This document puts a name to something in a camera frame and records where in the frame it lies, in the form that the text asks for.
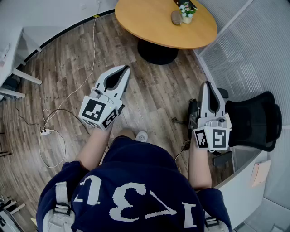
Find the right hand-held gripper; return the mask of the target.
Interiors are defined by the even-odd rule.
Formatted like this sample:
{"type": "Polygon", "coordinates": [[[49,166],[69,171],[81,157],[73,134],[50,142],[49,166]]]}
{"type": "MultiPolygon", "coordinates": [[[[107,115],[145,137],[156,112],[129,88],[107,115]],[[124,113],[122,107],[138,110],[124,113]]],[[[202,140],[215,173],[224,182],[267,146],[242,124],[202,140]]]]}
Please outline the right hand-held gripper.
{"type": "Polygon", "coordinates": [[[225,110],[226,90],[215,88],[211,82],[204,82],[199,91],[199,117],[192,116],[192,136],[197,148],[210,152],[228,148],[231,121],[225,110]]]}

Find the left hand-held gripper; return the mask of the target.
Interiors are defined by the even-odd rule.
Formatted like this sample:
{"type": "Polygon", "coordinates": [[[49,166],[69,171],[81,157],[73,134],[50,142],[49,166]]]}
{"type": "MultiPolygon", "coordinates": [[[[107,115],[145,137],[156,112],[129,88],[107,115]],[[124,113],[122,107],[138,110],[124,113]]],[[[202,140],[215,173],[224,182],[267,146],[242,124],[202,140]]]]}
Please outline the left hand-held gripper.
{"type": "Polygon", "coordinates": [[[108,129],[125,107],[121,97],[130,75],[128,65],[116,66],[102,73],[90,94],[84,97],[79,118],[89,126],[103,131],[108,129]]]}

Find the brown felt pouch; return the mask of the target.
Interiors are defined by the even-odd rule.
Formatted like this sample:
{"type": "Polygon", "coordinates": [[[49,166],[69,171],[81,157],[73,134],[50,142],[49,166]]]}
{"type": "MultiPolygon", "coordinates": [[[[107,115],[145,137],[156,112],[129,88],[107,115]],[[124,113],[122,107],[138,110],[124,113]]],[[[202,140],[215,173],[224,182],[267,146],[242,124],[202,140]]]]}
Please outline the brown felt pouch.
{"type": "Polygon", "coordinates": [[[178,10],[175,10],[171,13],[171,21],[174,25],[182,24],[182,16],[178,10]]]}

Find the person's right forearm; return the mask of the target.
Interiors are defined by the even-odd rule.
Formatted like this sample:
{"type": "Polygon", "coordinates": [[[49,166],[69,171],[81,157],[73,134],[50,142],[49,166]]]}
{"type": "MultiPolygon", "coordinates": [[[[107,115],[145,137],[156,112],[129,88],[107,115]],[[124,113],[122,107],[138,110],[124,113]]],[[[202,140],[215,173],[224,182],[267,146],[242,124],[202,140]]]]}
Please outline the person's right forearm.
{"type": "Polygon", "coordinates": [[[189,149],[188,181],[195,191],[212,186],[207,150],[199,149],[193,137],[189,149]]]}

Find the person's left forearm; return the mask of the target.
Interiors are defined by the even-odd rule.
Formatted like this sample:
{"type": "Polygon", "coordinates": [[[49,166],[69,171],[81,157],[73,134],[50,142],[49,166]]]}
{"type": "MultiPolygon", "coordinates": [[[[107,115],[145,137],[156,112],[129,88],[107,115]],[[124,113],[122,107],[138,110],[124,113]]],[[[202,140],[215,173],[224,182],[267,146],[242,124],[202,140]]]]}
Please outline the person's left forearm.
{"type": "Polygon", "coordinates": [[[110,125],[106,130],[93,129],[87,143],[76,157],[76,161],[79,161],[82,167],[91,171],[100,164],[110,138],[112,127],[113,125],[110,125]]]}

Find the black mesh office chair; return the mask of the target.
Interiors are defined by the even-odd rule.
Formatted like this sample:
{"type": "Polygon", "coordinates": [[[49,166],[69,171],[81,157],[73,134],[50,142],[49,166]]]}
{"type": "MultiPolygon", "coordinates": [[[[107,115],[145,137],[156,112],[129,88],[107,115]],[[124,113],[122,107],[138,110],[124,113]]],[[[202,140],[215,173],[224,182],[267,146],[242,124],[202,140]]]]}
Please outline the black mesh office chair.
{"type": "MultiPolygon", "coordinates": [[[[264,92],[245,101],[229,101],[226,91],[225,110],[223,115],[219,112],[216,116],[228,115],[231,121],[231,130],[228,148],[244,146],[271,152],[282,131],[282,114],[276,104],[274,95],[264,92]]],[[[185,124],[188,128],[188,138],[192,139],[192,116],[199,117],[198,99],[189,101],[186,121],[172,119],[173,123],[185,124]]],[[[229,161],[232,152],[228,150],[208,152],[214,154],[214,166],[220,166],[229,161]]]]}

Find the black round table base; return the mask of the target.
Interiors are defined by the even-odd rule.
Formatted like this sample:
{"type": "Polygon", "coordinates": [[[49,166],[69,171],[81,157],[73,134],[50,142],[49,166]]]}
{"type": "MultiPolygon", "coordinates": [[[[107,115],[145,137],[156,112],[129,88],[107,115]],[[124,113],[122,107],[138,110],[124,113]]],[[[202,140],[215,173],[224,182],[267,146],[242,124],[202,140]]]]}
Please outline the black round table base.
{"type": "Polygon", "coordinates": [[[174,61],[179,49],[168,48],[142,39],[138,40],[137,49],[140,56],[149,63],[166,65],[174,61]]]}

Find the person's leg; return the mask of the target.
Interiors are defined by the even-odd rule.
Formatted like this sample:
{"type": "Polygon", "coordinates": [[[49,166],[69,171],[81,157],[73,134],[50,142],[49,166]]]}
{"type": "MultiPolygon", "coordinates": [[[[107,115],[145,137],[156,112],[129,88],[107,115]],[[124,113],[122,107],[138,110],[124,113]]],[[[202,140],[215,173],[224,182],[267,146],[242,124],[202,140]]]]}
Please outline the person's leg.
{"type": "Polygon", "coordinates": [[[135,134],[133,132],[133,130],[131,130],[130,128],[123,128],[115,137],[115,139],[119,138],[119,137],[128,137],[132,140],[135,140],[135,134]]]}

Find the person's white shoe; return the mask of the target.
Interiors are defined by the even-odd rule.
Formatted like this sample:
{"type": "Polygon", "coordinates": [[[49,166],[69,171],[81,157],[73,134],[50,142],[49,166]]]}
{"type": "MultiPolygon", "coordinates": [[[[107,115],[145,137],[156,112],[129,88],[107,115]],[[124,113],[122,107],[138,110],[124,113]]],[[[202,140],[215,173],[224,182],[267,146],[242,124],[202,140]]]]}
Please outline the person's white shoe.
{"type": "Polygon", "coordinates": [[[146,142],[148,140],[148,134],[145,131],[140,131],[135,138],[136,141],[146,142]]]}

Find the pink paper sheet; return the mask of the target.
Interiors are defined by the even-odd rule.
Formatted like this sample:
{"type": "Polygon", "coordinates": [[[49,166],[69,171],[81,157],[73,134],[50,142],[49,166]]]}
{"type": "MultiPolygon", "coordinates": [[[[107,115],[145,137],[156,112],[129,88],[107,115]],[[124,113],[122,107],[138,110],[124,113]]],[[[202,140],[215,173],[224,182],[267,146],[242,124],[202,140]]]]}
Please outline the pink paper sheet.
{"type": "Polygon", "coordinates": [[[264,160],[254,164],[251,175],[251,186],[255,187],[266,181],[271,166],[271,160],[264,160]]]}

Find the white counter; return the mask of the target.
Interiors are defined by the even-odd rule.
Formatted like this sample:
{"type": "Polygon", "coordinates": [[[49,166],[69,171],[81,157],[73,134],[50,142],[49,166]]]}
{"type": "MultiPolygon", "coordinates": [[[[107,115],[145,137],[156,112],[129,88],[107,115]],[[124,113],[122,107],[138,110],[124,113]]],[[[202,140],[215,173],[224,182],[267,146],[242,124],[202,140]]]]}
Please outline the white counter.
{"type": "Polygon", "coordinates": [[[223,194],[224,204],[233,229],[261,205],[266,181],[252,187],[250,180],[254,164],[264,160],[270,159],[268,159],[266,151],[261,151],[252,156],[233,175],[216,186],[223,194]]]}

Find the person's navy printed shirt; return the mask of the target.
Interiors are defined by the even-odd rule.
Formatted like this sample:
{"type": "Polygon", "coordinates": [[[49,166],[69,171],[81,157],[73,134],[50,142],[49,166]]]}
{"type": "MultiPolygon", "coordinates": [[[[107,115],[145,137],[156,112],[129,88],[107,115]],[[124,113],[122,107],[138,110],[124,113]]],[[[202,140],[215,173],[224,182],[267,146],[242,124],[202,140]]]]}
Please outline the person's navy printed shirt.
{"type": "Polygon", "coordinates": [[[40,195],[40,232],[204,232],[207,218],[231,230],[222,192],[195,192],[161,147],[115,139],[88,171],[67,162],[40,195]]]}

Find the artificial flowers in white pot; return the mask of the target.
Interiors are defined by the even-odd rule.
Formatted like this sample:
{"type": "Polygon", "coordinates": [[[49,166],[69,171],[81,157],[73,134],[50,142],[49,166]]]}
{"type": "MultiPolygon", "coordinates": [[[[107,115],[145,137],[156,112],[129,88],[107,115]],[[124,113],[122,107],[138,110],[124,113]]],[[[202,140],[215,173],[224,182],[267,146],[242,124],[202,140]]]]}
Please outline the artificial flowers in white pot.
{"type": "Polygon", "coordinates": [[[181,11],[183,23],[190,24],[192,22],[193,15],[196,13],[197,10],[195,9],[190,10],[189,8],[183,8],[183,9],[180,9],[180,11],[181,11]]]}

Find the black rectangular box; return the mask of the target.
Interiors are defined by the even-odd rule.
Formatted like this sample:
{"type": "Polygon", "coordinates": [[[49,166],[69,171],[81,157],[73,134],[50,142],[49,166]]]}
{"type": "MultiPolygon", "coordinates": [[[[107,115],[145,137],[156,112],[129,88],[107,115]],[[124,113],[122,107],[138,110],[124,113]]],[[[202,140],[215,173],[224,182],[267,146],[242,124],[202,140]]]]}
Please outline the black rectangular box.
{"type": "Polygon", "coordinates": [[[180,8],[189,8],[190,10],[197,10],[197,7],[190,0],[173,0],[174,3],[180,8]]]}

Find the white desk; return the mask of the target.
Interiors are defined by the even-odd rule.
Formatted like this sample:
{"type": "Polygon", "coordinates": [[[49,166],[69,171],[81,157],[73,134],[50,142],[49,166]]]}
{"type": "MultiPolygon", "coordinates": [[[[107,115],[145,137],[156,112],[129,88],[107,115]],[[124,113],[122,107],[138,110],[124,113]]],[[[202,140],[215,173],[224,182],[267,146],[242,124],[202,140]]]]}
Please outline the white desk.
{"type": "Polygon", "coordinates": [[[0,95],[6,94],[16,98],[26,97],[24,93],[15,92],[2,87],[7,78],[12,74],[26,79],[30,82],[36,83],[38,85],[42,84],[42,81],[40,79],[28,75],[15,67],[15,58],[18,56],[17,50],[21,38],[24,38],[24,40],[27,43],[31,44],[38,52],[42,52],[42,49],[30,36],[28,36],[24,32],[23,27],[21,26],[0,33],[0,48],[6,48],[7,46],[9,46],[9,50],[4,59],[4,63],[0,63],[0,95]]]}

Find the black metal rack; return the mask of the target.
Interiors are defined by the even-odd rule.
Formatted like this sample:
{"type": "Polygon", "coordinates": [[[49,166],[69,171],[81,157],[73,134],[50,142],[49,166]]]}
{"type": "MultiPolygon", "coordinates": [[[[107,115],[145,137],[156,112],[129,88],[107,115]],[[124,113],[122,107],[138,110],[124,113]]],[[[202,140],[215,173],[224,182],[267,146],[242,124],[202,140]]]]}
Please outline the black metal rack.
{"type": "Polygon", "coordinates": [[[2,150],[1,141],[0,141],[0,157],[6,157],[6,156],[9,156],[9,155],[12,155],[12,153],[8,152],[8,151],[3,151],[2,150]]]}

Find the grey metal equipment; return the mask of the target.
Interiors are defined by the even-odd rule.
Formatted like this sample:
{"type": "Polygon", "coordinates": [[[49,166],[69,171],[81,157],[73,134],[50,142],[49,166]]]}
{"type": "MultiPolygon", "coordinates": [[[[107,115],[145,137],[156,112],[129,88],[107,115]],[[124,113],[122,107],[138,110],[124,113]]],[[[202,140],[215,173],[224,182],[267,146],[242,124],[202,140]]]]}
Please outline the grey metal equipment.
{"type": "Polygon", "coordinates": [[[16,206],[16,204],[16,201],[5,199],[0,195],[0,232],[24,232],[13,215],[26,205],[23,203],[16,206]]]}

